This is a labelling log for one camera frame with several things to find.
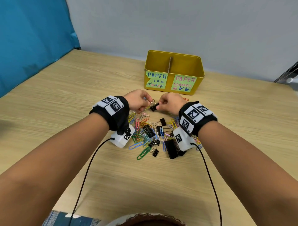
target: green label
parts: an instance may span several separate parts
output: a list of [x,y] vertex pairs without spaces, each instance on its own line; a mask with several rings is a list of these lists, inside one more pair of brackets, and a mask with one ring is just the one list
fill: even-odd
[[171,90],[190,92],[196,80],[194,76],[175,75]]
[[168,73],[146,71],[146,75],[148,78],[150,78],[146,83],[146,87],[159,89],[166,88]]

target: white wall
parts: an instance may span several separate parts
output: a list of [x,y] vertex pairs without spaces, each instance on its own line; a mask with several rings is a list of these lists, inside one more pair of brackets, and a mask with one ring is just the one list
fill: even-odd
[[298,60],[298,0],[67,0],[83,50],[145,60],[202,57],[205,70],[274,81]]

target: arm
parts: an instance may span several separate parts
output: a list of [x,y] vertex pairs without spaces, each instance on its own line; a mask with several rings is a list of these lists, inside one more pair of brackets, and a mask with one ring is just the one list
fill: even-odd
[[[132,91],[124,97],[131,110],[142,111],[149,101],[152,102],[143,90]],[[22,225],[42,225],[108,131],[106,120],[91,113],[49,138],[2,173],[1,223],[17,225],[22,219]]]
[[[166,94],[159,110],[178,115],[186,102]],[[255,146],[216,121],[198,137],[215,167],[258,226],[297,225],[298,182]]]

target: forearm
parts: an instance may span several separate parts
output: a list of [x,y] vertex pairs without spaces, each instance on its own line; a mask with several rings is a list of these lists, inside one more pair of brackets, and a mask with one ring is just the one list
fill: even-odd
[[0,209],[5,208],[0,212],[35,210],[38,219],[30,215],[23,225],[40,225],[108,130],[107,122],[92,113],[23,157],[0,175]]
[[298,182],[293,177],[216,121],[204,125],[198,137],[223,179],[258,225],[296,224]]

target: left hand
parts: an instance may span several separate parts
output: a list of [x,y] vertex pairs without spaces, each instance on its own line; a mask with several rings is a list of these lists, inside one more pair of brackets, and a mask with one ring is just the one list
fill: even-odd
[[136,89],[123,96],[128,104],[130,110],[137,110],[142,112],[153,102],[152,97],[145,90]]

